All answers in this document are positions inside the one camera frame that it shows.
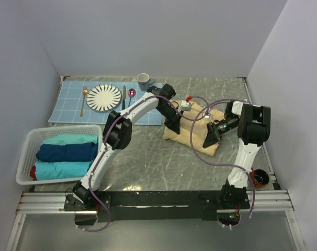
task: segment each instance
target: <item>tan towel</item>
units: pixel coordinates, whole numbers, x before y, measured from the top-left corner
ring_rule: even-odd
[[[180,105],[180,103],[182,102],[181,100],[177,100],[176,101],[178,103],[178,105]],[[194,119],[196,117],[196,115],[203,109],[203,107],[199,106],[197,103],[195,102],[190,102],[192,104],[191,107],[191,111],[185,111],[184,112],[184,116],[187,118],[191,118]],[[223,117],[223,113],[219,110],[213,109],[210,111],[213,115],[213,120],[217,119],[217,120],[222,120]],[[217,147],[218,147],[218,143],[211,145],[207,148],[203,148],[202,145],[205,141],[206,135],[207,135],[207,127],[206,124],[208,122],[210,122],[211,120],[209,118],[203,118],[199,121],[196,122],[195,126],[194,126],[194,130],[193,130],[193,144],[196,150],[205,153],[207,155],[213,156],[214,152],[216,151]],[[167,127],[164,129],[164,135],[163,138],[164,139],[170,139],[170,140],[174,140],[177,142],[180,142],[182,144],[188,145],[191,147],[190,145],[190,129],[191,129],[191,125],[192,125],[192,121],[186,120],[184,118],[180,119],[180,134],[176,134],[175,132],[173,132],[172,130],[168,129]]]

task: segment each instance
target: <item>gold fork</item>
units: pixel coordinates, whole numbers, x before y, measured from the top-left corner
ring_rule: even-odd
[[[86,88],[86,85],[85,85],[85,86],[83,86],[83,102],[82,102],[81,117],[83,117],[84,99],[85,99],[85,95],[86,94],[87,94],[87,88]]]

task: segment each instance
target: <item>checkered placemat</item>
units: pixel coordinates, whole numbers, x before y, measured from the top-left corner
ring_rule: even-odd
[[[137,82],[103,82],[103,81],[64,81],[60,90],[58,100],[53,110],[52,116],[48,120],[51,123],[76,123],[76,124],[105,124],[110,111],[98,112],[92,110],[84,101],[84,114],[80,116],[83,100],[83,86],[86,85],[90,90],[96,85],[100,84],[113,84],[121,91],[125,85],[127,91],[127,97],[125,100],[126,108],[128,107],[129,96],[128,90],[133,88],[136,90],[136,95],[131,99],[131,105],[139,100],[144,90],[139,89]],[[162,83],[154,84],[158,88],[162,88]],[[122,102],[114,109],[115,111],[121,110]],[[142,118],[140,118],[135,124],[150,124],[150,125],[162,125],[162,115],[156,110],[147,112]]]

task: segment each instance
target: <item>marble table surface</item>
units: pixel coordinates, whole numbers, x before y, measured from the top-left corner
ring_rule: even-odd
[[[69,77],[69,80],[136,82],[135,77]],[[241,78],[155,77],[157,83],[168,83],[176,91],[174,99],[190,95],[209,102],[222,98],[248,99]],[[225,105],[217,109],[224,111]],[[164,126],[133,126],[132,141],[114,159],[103,177],[100,190],[221,190],[231,167],[214,167],[201,162],[192,149],[162,138]],[[200,155],[213,163],[234,164],[239,139],[236,129],[223,135],[214,156]],[[254,169],[269,172],[263,148],[257,153]],[[35,191],[65,191],[75,182],[38,185]],[[265,188],[273,190],[271,183]]]

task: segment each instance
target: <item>white wall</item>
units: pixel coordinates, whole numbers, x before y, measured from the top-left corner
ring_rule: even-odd
[[[15,173],[21,146],[45,127],[59,77],[15,0],[0,0],[0,250],[4,250],[21,191]]]
[[[246,77],[287,0],[18,0],[61,75]]]
[[[289,0],[248,78],[272,108],[267,147],[308,250],[317,250],[317,0]]]

